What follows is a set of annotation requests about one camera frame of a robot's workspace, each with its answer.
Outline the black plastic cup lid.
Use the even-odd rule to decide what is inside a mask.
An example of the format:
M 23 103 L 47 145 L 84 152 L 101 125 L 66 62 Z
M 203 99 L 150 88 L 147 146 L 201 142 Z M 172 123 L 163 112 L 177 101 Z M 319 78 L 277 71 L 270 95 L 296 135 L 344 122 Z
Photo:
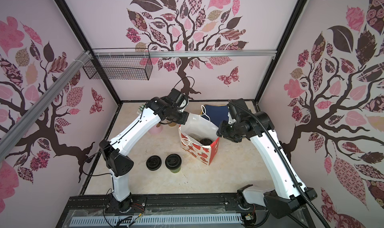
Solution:
M 178 169 L 182 165 L 182 158 L 178 154 L 170 154 L 167 156 L 165 164 L 169 170 Z
M 213 143 L 211 139 L 205 138 L 200 140 L 202 146 L 210 146 Z

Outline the red white paper takeout bag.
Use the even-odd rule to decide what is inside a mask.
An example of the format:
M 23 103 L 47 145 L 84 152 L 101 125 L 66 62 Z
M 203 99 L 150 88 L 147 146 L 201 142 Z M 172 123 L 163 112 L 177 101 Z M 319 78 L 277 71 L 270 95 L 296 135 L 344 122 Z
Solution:
M 190 113 L 184 125 L 178 128 L 181 147 L 194 158 L 209 166 L 219 149 L 218 127 L 201 106 L 201 114 Z

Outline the green paper coffee cup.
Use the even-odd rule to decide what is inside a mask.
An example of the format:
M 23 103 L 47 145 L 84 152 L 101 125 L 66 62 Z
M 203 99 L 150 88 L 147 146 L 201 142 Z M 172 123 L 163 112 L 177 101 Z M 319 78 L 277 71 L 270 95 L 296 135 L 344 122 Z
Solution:
M 174 169 L 174 170 L 170 170 L 170 171 L 171 171 L 172 173 L 176 174 L 176 173 L 178 173 L 180 170 L 181 170 L 181 168 Z

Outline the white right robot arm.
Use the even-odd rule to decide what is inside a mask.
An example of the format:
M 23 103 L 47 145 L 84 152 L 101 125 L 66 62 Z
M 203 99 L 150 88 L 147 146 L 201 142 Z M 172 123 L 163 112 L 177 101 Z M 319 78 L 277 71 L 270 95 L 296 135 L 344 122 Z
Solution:
M 242 191 L 248 204 L 263 206 L 276 219 L 289 217 L 305 227 L 293 213 L 307 205 L 324 227 L 330 225 L 312 201 L 317 198 L 299 178 L 279 142 L 275 126 L 265 112 L 252 113 L 243 99 L 230 100 L 228 121 L 222 121 L 217 136 L 234 143 L 244 138 L 249 140 L 260 153 L 274 183 L 274 190 L 262 192 L 247 187 Z

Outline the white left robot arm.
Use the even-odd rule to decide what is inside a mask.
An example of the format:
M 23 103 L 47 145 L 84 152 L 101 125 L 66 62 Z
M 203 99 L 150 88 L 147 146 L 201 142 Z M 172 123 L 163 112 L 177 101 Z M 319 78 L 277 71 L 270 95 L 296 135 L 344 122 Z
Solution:
M 138 117 L 116 137 L 100 142 L 100 153 L 112 176 L 112 195 L 120 212 L 127 212 L 133 204 L 129 188 L 129 171 L 134 166 L 134 161 L 129 158 L 131 149 L 151 128 L 163 121 L 184 125 L 189 116 L 185 111 L 188 104 L 189 98 L 173 88 L 167 96 L 146 102 Z

